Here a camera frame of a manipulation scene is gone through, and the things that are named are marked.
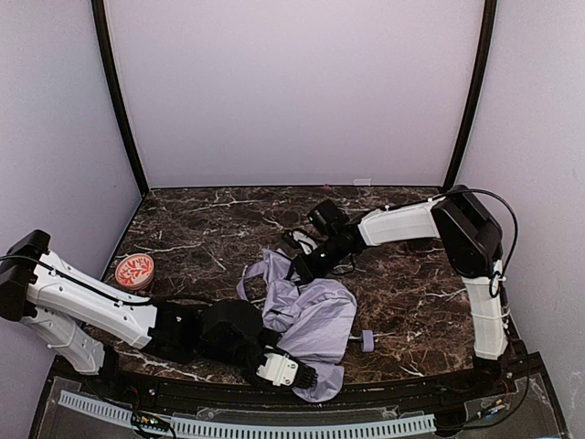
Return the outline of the lavender and black folding umbrella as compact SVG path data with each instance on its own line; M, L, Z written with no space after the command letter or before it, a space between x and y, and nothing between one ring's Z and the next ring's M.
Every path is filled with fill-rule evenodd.
M284 253L265 250L260 261L242 272L237 292L247 300L246 282L263 278L266 296L261 316L263 325L280 337L275 347L313 367L318 375L312 388L290 390L306 402L327 402L343 387L341 361L356 317L356 298L334 279L298 285L296 276L290 277L291 266Z

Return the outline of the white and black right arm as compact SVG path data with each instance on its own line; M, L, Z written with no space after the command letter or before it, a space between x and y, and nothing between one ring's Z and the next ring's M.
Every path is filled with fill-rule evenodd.
M457 186L424 201L385 206L354 217L327 199L307 216L320 234L319 239L301 229L284 232L284 241L300 250L289 274L301 284L308 284L367 248L439 239L469 296L474 355L497 361L509 344L505 272L511 256L503 250L502 228L479 200L481 195L481 189Z

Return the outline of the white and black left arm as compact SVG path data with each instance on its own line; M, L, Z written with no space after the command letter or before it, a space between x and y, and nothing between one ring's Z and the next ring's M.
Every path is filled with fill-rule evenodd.
M241 369L255 385L291 389L305 367L278 348L279 335L244 300L145 298L117 290L65 262L34 230L1 257L1 317L31 327L74 369L103 375L117 365L113 348L81 323L159 359L210 359Z

